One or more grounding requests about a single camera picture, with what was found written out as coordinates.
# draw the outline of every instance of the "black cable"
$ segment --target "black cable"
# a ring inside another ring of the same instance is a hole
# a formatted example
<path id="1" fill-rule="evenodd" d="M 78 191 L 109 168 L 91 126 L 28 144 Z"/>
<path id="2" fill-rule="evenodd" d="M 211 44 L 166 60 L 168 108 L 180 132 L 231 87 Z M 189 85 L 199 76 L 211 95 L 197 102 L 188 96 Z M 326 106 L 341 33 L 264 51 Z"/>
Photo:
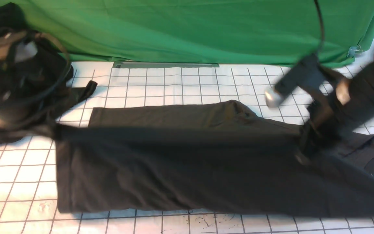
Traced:
<path id="1" fill-rule="evenodd" d="M 325 31 L 324 31 L 324 22 L 323 22 L 323 19 L 322 19 L 322 13 L 321 13 L 321 9 L 319 7 L 318 0 L 314 0 L 314 3 L 316 5 L 316 9 L 317 9 L 317 13 L 318 13 L 318 20 L 319 20 L 319 27 L 320 27 L 320 31 L 321 31 L 321 41 L 318 45 L 317 52 L 316 52 L 316 54 L 318 54 L 324 46 Z"/>

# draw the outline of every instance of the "crumpled black fabric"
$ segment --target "crumpled black fabric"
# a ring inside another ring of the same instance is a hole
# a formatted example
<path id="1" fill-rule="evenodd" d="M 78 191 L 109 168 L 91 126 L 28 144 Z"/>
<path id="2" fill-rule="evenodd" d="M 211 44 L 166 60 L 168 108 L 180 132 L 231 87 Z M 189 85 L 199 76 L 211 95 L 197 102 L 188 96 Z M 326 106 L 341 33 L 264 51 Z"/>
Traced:
<path id="1" fill-rule="evenodd" d="M 303 166 L 297 125 L 237 101 L 95 108 L 88 128 L 52 129 L 61 213 L 374 216 L 374 135 L 354 134 Z"/>
<path id="2" fill-rule="evenodd" d="M 36 125 L 38 126 L 47 121 L 56 120 L 63 113 L 89 98 L 95 92 L 96 86 L 96 82 L 89 81 L 86 87 L 70 89 L 70 94 L 66 99 L 59 100 L 58 102 L 54 102 L 53 105 L 48 106 L 47 108 L 50 109 L 49 111 L 43 110 L 34 113 L 33 116 L 28 118 L 30 124 L 27 124 L 22 128 L 18 128 L 16 130 L 0 129 L 0 145 L 20 141 L 29 134 L 27 129 Z"/>
<path id="3" fill-rule="evenodd" d="M 14 3 L 0 6 L 0 37 L 5 36 L 7 33 L 23 30 L 32 31 L 27 25 L 19 6 Z M 34 82 L 36 86 L 48 87 L 57 81 L 66 65 L 66 60 L 58 54 L 48 40 L 40 39 L 35 41 L 35 43 L 38 47 L 36 57 L 17 64 L 16 69 L 18 72 L 26 73 L 27 71 L 40 71 L 42 68 L 41 77 L 44 77 L 44 80 L 36 80 Z M 74 69 L 72 67 L 65 77 L 64 82 L 57 88 L 52 95 L 53 97 L 49 97 L 50 100 L 46 101 L 46 106 L 41 111 L 32 113 L 21 123 L 13 123 L 19 127 L 13 126 L 11 129 L 0 129 L 0 144 L 8 144 L 21 140 L 25 136 L 24 131 L 28 128 L 46 121 L 55 120 L 79 102 L 90 97 L 95 91 L 97 84 L 92 81 L 86 87 L 70 89 L 66 87 L 66 83 L 73 78 L 73 75 Z"/>

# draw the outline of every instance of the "green cloth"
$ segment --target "green cloth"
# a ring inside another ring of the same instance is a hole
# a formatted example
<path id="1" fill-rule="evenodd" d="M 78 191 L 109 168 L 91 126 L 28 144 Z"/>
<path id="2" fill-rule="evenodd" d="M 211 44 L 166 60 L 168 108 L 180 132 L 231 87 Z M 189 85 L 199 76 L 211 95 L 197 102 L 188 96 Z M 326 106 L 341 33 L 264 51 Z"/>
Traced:
<path id="1" fill-rule="evenodd" d="M 293 64 L 319 43 L 313 0 L 0 0 L 51 33 L 74 60 Z M 326 43 L 320 59 L 347 65 L 369 49 L 374 0 L 319 0 Z"/>

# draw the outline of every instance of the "white grid mat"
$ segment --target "white grid mat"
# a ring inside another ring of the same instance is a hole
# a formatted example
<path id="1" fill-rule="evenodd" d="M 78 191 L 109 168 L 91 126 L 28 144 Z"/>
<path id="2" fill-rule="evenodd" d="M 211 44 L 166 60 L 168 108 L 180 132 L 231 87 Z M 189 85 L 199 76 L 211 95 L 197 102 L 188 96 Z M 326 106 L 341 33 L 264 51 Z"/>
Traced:
<path id="1" fill-rule="evenodd" d="M 231 99 L 248 105 L 259 116 L 302 123 L 311 101 L 297 90 L 282 107 L 271 110 L 264 90 L 287 68 L 263 65 L 220 68 L 111 69 L 104 63 L 76 64 L 72 86 L 98 82 L 93 97 L 64 114 L 60 121 L 87 126 L 92 108 L 148 105 L 209 104 Z M 338 69 L 352 77 L 360 66 Z M 322 91 L 330 90 L 329 84 Z M 358 129 L 374 134 L 374 119 Z M 294 219 L 285 216 L 214 214 L 208 211 L 112 211 L 100 214 L 60 214 L 56 210 L 55 150 L 39 136 L 0 146 L 0 233 L 18 234 L 365 234 L 374 233 L 374 219 Z"/>

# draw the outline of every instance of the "black clothing pile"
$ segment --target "black clothing pile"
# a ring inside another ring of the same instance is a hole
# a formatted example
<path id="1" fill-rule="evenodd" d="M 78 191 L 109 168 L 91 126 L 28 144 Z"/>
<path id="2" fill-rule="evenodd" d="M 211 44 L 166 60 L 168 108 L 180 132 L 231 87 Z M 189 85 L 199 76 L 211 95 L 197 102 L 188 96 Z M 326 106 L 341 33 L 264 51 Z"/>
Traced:
<path id="1" fill-rule="evenodd" d="M 374 135 L 353 134 L 303 166 L 294 157 L 298 125 L 237 101 L 95 108 L 88 128 L 51 129 L 63 213 L 374 216 Z"/>
<path id="2" fill-rule="evenodd" d="M 0 6 L 0 38 L 13 33 L 27 31 L 37 33 L 28 27 L 21 9 L 13 3 Z M 17 86 L 22 85 L 24 91 L 22 97 L 52 86 L 63 72 L 67 61 L 58 54 L 49 40 L 36 40 L 38 52 L 26 61 L 15 63 L 9 71 L 0 72 L 0 91 L 4 89 L 18 91 Z M 0 116 L 12 117 L 6 127 L 0 128 L 0 144 L 12 143 L 22 139 L 18 131 L 27 129 L 36 124 L 55 120 L 64 112 L 79 102 L 84 101 L 93 94 L 96 88 L 95 82 L 89 82 L 85 88 L 69 88 L 66 83 L 73 77 L 73 67 L 67 73 L 62 83 L 43 100 L 38 100 L 32 105 L 17 108 L 5 108 L 0 110 Z"/>

